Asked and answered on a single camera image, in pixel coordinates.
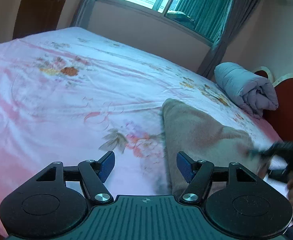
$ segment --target silver bolt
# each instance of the silver bolt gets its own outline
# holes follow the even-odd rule
[[[188,201],[188,202],[193,202],[193,201],[196,201],[198,199],[198,196],[196,194],[193,194],[193,193],[187,193],[187,194],[184,194],[182,196],[182,198],[185,200],[185,201]]]
[[[94,198],[99,202],[105,202],[105,201],[108,201],[111,198],[111,196],[106,193],[100,193],[100,194],[95,195]]]

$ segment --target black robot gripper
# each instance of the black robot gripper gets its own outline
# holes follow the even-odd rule
[[[184,152],[177,166],[189,186],[174,196],[125,196],[114,200],[103,183],[115,163],[63,167],[53,162],[0,205],[10,240],[285,239],[293,211],[288,200],[240,163],[215,167]],[[79,181],[84,197],[65,185]],[[212,183],[227,187],[208,197]]]

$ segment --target gray curtain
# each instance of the gray curtain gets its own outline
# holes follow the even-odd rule
[[[221,30],[208,54],[205,56],[197,73],[211,79],[214,68],[220,64],[228,44],[239,33],[260,0],[232,0],[227,14],[226,24]]]
[[[88,28],[88,23],[92,14],[93,6],[96,0],[81,0],[73,16],[71,27]]]
[[[194,20],[192,28],[210,41],[215,41],[224,22],[228,0],[179,0],[175,11]]]

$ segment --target brown wooden door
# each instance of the brown wooden door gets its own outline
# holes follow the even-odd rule
[[[21,0],[13,39],[55,30],[65,0]]]

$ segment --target bed sheet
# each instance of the bed sheet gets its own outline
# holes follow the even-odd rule
[[[280,139],[213,82],[84,29],[0,44],[0,202],[53,161],[72,166],[108,150],[116,156],[105,183],[113,196],[169,194],[161,117],[167,98],[247,131],[257,148]]]

